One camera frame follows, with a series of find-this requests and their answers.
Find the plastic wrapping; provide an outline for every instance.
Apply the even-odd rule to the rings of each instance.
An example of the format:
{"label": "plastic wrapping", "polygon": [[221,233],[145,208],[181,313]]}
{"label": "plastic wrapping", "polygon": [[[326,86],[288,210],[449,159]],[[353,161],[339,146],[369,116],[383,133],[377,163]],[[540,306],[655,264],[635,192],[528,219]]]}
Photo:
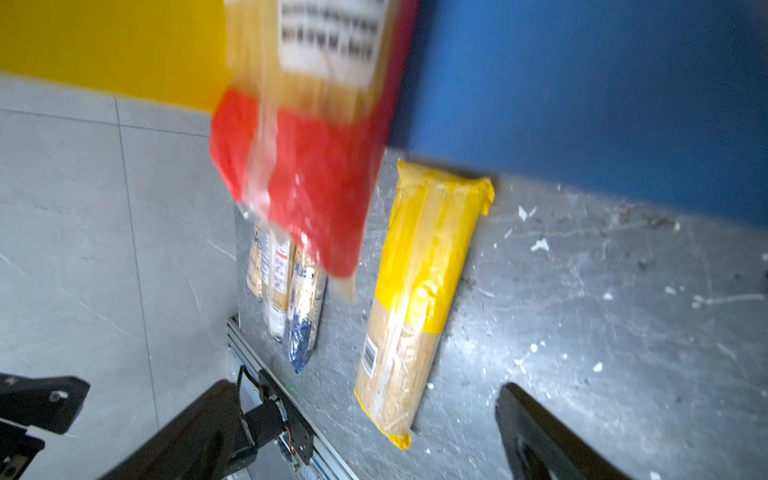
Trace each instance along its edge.
{"label": "plastic wrapping", "polygon": [[229,0],[210,152],[234,200],[353,278],[417,0]]}
{"label": "plastic wrapping", "polygon": [[296,373],[304,368],[315,348],[326,280],[323,269],[306,252],[297,248],[293,261],[288,319],[283,335],[288,360]]}
{"label": "plastic wrapping", "polygon": [[398,172],[355,396],[379,430],[407,449],[472,232],[494,191],[488,178],[404,161]]}

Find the blue and white package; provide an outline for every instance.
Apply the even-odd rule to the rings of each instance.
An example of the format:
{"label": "blue and white package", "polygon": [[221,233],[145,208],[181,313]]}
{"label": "blue and white package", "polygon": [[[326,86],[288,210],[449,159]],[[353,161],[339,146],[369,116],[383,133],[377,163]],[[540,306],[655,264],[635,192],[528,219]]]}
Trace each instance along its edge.
{"label": "blue and white package", "polygon": [[283,345],[296,373],[312,355],[326,292],[326,273],[303,249],[296,248]]}

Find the yellow pasta package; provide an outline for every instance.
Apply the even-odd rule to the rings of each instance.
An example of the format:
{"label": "yellow pasta package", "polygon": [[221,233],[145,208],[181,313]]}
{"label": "yellow pasta package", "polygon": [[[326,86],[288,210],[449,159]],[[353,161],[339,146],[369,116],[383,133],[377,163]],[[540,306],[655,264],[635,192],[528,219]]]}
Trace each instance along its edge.
{"label": "yellow pasta package", "polygon": [[488,178],[405,161],[398,172],[355,396],[379,430],[407,449],[472,232],[494,191]]}

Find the floor tile grout line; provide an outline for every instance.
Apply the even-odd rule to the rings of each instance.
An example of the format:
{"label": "floor tile grout line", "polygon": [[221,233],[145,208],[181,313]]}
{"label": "floor tile grout line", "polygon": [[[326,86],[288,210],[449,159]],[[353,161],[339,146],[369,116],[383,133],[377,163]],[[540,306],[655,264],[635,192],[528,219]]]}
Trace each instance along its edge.
{"label": "floor tile grout line", "polygon": [[149,382],[152,388],[152,402],[154,404],[154,422],[157,430],[160,430],[160,416],[157,414],[157,395],[154,389],[154,374],[152,373],[152,357],[149,352],[149,333],[147,332],[147,317],[144,315],[144,298],[141,295],[141,275],[139,274],[139,257],[136,252],[136,234],[134,233],[134,215],[131,209],[131,192],[128,189],[128,171],[125,167],[125,149],[123,148],[123,133],[120,126],[120,112],[118,110],[118,99],[114,97],[114,110],[118,118],[118,137],[120,138],[120,155],[123,158],[123,180],[125,180],[125,197],[128,202],[128,221],[131,225],[131,242],[134,246],[134,264],[136,266],[136,283],[139,289],[139,306],[141,307],[141,322],[144,324],[144,341],[147,345],[147,365],[149,366]]}
{"label": "floor tile grout line", "polygon": [[38,115],[39,117],[57,118],[59,120],[84,121],[84,122],[87,122],[89,124],[111,125],[112,127],[136,128],[138,130],[152,130],[152,131],[159,131],[159,132],[162,132],[162,133],[165,133],[165,134],[190,135],[192,137],[205,137],[205,138],[208,138],[210,136],[210,135],[206,135],[206,134],[191,134],[190,132],[186,132],[186,131],[165,130],[163,128],[139,127],[139,126],[136,126],[136,125],[122,125],[122,124],[120,124],[119,114],[118,114],[118,121],[117,122],[110,122],[110,121],[101,121],[101,120],[89,120],[87,118],[65,117],[63,115],[40,114],[40,113],[37,113],[37,112],[34,112],[34,111],[14,110],[13,108],[0,108],[0,111],[7,111],[7,112],[13,113],[13,114]]}

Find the transparent plastic bag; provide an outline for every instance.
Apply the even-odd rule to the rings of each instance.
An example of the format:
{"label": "transparent plastic bag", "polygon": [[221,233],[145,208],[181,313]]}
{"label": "transparent plastic bag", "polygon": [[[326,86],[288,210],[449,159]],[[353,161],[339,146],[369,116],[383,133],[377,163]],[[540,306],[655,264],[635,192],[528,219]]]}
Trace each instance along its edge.
{"label": "transparent plastic bag", "polygon": [[229,0],[210,152],[235,201],[353,298],[418,0]]}
{"label": "transparent plastic bag", "polygon": [[494,191],[488,178],[404,161],[398,172],[355,396],[379,430],[407,449],[472,232]]}

